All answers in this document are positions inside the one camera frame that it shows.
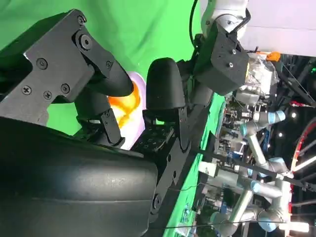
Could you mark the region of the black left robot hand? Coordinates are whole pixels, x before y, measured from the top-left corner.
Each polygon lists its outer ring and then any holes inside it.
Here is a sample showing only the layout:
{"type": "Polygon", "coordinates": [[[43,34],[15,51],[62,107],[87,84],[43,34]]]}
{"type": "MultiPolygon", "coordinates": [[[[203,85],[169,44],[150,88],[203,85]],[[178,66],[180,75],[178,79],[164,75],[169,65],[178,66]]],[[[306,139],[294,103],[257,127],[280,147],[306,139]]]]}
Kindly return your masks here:
{"type": "Polygon", "coordinates": [[[180,60],[177,62],[177,66],[182,79],[186,104],[207,107],[212,100],[213,91],[195,79],[193,75],[194,61],[180,60]]]}

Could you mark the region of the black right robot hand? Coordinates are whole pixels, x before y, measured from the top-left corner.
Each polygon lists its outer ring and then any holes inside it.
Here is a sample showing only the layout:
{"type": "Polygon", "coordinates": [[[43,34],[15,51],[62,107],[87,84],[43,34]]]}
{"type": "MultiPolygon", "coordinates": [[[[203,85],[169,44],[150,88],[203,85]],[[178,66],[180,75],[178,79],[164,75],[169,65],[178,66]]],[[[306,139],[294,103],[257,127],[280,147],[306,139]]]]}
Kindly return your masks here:
{"type": "Polygon", "coordinates": [[[172,209],[206,108],[186,104],[170,58],[150,68],[145,130],[130,150],[109,96],[129,75],[77,9],[36,22],[0,52],[0,234],[142,237],[172,209]]]}

